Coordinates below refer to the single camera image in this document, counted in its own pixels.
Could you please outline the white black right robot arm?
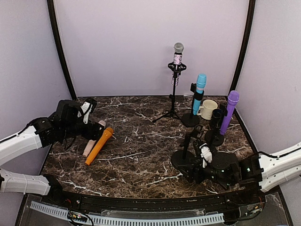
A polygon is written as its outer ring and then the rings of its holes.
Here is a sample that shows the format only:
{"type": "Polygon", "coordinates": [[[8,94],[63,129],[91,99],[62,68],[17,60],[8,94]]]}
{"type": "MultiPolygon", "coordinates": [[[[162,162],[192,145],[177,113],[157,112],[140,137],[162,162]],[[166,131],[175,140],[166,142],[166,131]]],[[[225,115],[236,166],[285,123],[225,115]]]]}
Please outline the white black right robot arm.
{"type": "Polygon", "coordinates": [[[301,174],[300,143],[274,154],[258,152],[243,160],[234,153],[214,153],[207,144],[194,146],[196,154],[186,149],[175,152],[172,166],[190,183],[199,184],[208,179],[224,189],[236,184],[245,187],[240,193],[244,204],[252,203],[258,197],[258,190],[267,192],[301,174]]]}

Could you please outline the pink microphone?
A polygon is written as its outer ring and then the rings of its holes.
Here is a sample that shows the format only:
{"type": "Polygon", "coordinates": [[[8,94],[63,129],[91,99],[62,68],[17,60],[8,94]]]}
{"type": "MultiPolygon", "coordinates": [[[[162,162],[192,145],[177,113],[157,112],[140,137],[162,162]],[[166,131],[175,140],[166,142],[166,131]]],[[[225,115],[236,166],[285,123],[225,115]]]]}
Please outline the pink microphone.
{"type": "MultiPolygon", "coordinates": [[[[97,136],[97,139],[99,139],[101,137],[101,135],[103,134],[103,131],[104,129],[106,128],[106,122],[104,120],[100,120],[98,122],[98,124],[100,124],[100,134],[97,136]]],[[[90,154],[91,150],[93,149],[97,139],[94,139],[94,140],[89,140],[85,149],[84,149],[84,152],[83,152],[83,156],[84,157],[88,157],[88,155],[90,154]]]]}

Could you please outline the orange microphone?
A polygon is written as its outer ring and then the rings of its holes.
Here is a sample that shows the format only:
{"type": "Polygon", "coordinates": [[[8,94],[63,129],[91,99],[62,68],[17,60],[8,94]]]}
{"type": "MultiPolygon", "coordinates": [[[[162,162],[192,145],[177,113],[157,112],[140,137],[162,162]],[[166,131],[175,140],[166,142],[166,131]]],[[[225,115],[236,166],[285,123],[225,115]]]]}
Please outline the orange microphone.
{"type": "Polygon", "coordinates": [[[114,133],[114,130],[112,128],[106,128],[100,137],[100,139],[97,141],[96,145],[93,147],[92,151],[88,155],[85,164],[90,165],[93,160],[96,158],[100,150],[103,148],[105,143],[112,137],[114,133]]]}

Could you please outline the purple microphone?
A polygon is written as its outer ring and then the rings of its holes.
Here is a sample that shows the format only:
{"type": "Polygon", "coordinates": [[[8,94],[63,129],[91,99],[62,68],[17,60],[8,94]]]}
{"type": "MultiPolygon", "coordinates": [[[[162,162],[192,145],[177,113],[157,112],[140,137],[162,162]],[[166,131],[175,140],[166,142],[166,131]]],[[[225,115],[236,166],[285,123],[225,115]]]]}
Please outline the purple microphone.
{"type": "Polygon", "coordinates": [[[229,95],[228,95],[228,99],[227,99],[227,114],[224,116],[223,121],[222,121],[222,125],[220,128],[220,134],[221,135],[225,135],[227,128],[229,126],[230,120],[232,118],[234,109],[237,105],[237,103],[239,102],[239,93],[236,90],[232,90],[229,95]]]}

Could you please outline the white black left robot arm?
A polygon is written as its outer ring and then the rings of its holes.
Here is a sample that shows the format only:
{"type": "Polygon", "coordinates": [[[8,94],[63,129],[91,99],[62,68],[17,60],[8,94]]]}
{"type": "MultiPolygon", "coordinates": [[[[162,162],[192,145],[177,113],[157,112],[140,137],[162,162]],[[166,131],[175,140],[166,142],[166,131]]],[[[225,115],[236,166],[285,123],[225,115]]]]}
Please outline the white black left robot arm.
{"type": "MultiPolygon", "coordinates": [[[[83,104],[72,100],[61,100],[49,117],[30,121],[24,129],[0,141],[0,163],[19,157],[32,150],[47,147],[56,142],[82,136],[95,140],[102,134],[102,125],[89,120],[97,102],[88,98],[83,104]]],[[[2,193],[23,193],[47,195],[56,205],[66,202],[66,194],[52,175],[26,175],[0,170],[0,191],[2,193]]]]}

